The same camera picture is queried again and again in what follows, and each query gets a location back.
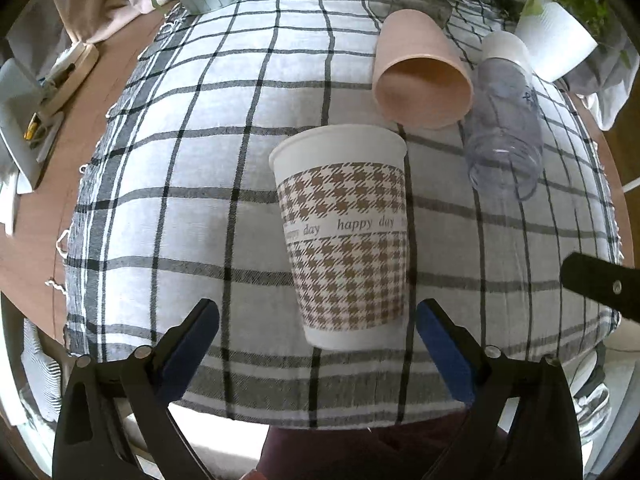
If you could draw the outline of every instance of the brown table surface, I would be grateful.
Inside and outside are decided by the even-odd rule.
[[[20,198],[12,238],[0,234],[0,290],[43,332],[63,343],[64,295],[44,283],[65,281],[56,252],[58,235],[69,227],[80,182],[106,129],[105,114],[117,101],[138,54],[163,22],[155,10],[139,16],[98,45],[100,59],[65,108],[66,117],[38,189]]]

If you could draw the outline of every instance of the black and white striped fabric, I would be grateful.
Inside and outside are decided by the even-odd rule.
[[[60,365],[42,351],[37,327],[28,319],[23,325],[24,349],[20,359],[33,398],[44,420],[57,422],[62,408]]]
[[[470,67],[505,27],[450,0],[445,33]],[[68,244],[73,352],[114,360],[155,344],[200,298],[220,332],[183,405],[300,428],[424,420],[453,401],[410,316],[384,351],[332,353],[304,338],[268,155],[323,124],[377,124],[407,141],[410,306],[435,298],[482,344],[568,360],[618,314],[562,290],[572,251],[619,260],[609,189],[574,108],[537,81],[545,171],[518,203],[478,196],[458,125],[385,121],[370,92],[381,23],[366,0],[241,0],[158,35],[110,111]]]

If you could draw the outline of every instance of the pink cup opening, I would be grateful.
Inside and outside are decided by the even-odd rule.
[[[385,117],[404,126],[441,128],[471,108],[472,86],[459,69],[433,57],[413,57],[385,70],[373,89]]]

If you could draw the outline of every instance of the checkered cloth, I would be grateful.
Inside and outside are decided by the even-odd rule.
[[[445,33],[470,66],[504,28],[451,0]],[[529,201],[479,196],[459,126],[385,121],[370,92],[381,23],[366,0],[241,0],[164,30],[140,57],[81,182],[67,259],[73,352],[105,361],[155,344],[200,298],[221,327],[181,401],[300,428],[425,420],[460,407],[413,326],[381,351],[309,346],[268,155],[322,124],[376,124],[407,141],[411,307],[435,298],[482,345],[568,360],[618,314],[558,282],[572,251],[619,259],[609,189],[566,96],[536,82],[545,171]]]

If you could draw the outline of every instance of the metal rivet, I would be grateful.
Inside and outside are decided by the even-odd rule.
[[[497,346],[488,345],[484,347],[484,355],[491,359],[497,359],[502,355],[502,352]]]
[[[151,346],[139,346],[138,348],[136,348],[136,351],[133,352],[133,355],[135,355],[137,359],[144,359],[145,357],[149,357],[151,355],[151,351]]]
[[[78,365],[78,368],[85,368],[89,364],[91,364],[91,357],[89,357],[88,355],[82,355],[76,360],[76,365]]]

